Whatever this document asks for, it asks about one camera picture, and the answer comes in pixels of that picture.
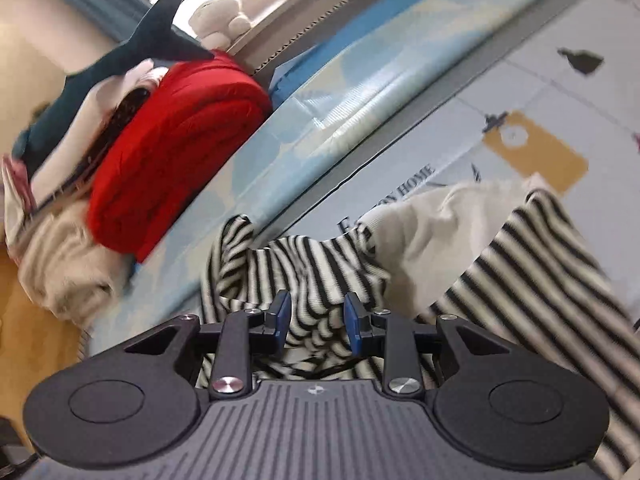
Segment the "red knitted garment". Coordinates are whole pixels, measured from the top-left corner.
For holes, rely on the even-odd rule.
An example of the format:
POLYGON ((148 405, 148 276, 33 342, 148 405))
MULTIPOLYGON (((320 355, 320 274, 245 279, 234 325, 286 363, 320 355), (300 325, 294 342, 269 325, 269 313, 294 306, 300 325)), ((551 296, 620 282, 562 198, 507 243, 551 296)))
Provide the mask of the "red knitted garment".
POLYGON ((93 238, 144 261, 270 113, 268 94, 227 53, 172 66, 100 163, 93 238))

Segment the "white teddy bear plush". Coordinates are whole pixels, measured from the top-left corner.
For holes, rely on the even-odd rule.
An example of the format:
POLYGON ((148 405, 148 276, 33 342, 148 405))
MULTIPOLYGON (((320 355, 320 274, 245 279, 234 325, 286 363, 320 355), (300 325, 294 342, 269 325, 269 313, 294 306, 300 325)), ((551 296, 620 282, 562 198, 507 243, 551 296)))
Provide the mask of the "white teddy bear plush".
POLYGON ((227 51, 252 28, 240 0, 208 0, 189 18, 189 26, 207 50, 227 51))

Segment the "black white striped sweater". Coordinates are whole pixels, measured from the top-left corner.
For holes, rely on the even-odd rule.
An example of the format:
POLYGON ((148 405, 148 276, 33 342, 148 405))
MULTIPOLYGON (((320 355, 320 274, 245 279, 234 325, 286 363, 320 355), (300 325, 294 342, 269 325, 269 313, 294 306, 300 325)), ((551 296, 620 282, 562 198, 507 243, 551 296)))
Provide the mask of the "black white striped sweater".
POLYGON ((541 177, 445 186, 377 206, 329 240, 254 244, 250 219, 221 228, 201 280, 205 322, 267 309, 281 290, 292 318, 263 378, 376 379, 379 358, 349 348, 343 301, 420 322, 457 315, 595 382, 610 423, 594 461, 611 479, 639 472, 639 341, 624 305, 541 177))

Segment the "light blue patterned quilt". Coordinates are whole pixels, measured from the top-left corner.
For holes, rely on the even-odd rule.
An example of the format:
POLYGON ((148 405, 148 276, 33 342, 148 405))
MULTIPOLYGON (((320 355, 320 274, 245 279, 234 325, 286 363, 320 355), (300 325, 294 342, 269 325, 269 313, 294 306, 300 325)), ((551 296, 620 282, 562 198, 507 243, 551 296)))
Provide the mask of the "light blue patterned quilt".
POLYGON ((303 62, 305 79, 222 166, 93 324, 96 354, 193 294, 229 216, 267 224, 390 116, 536 0, 382 0, 303 62))

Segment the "blue shark plush toy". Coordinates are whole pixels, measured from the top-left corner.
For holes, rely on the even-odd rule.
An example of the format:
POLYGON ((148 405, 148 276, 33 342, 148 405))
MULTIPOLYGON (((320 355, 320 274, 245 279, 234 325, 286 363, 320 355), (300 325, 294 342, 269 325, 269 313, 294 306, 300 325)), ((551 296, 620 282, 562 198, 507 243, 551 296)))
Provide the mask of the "blue shark plush toy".
POLYGON ((147 58, 168 62, 207 61, 213 52, 174 29, 182 0, 157 0, 132 35, 95 63, 65 78, 58 98, 17 137, 12 157, 32 176, 63 139, 88 92, 111 76, 122 76, 147 58))

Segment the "beige knitted garment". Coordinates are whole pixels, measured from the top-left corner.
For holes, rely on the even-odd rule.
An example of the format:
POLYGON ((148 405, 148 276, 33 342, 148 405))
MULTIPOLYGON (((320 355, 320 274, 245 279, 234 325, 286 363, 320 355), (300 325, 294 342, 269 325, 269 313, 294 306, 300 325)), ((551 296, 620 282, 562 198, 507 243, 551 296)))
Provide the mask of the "beige knitted garment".
POLYGON ((94 239, 88 209, 78 200, 44 217, 18 265, 34 304, 84 330, 122 296, 131 271, 130 257, 94 239))

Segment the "wooden bed frame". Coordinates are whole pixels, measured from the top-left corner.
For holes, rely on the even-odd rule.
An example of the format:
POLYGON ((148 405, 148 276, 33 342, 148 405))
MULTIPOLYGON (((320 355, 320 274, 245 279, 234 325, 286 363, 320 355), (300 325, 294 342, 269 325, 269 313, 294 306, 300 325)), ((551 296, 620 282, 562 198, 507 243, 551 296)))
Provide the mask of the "wooden bed frame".
POLYGON ((29 442, 24 403, 44 378, 77 362, 80 330, 33 304, 17 278, 17 266, 1 251, 1 416, 29 442))

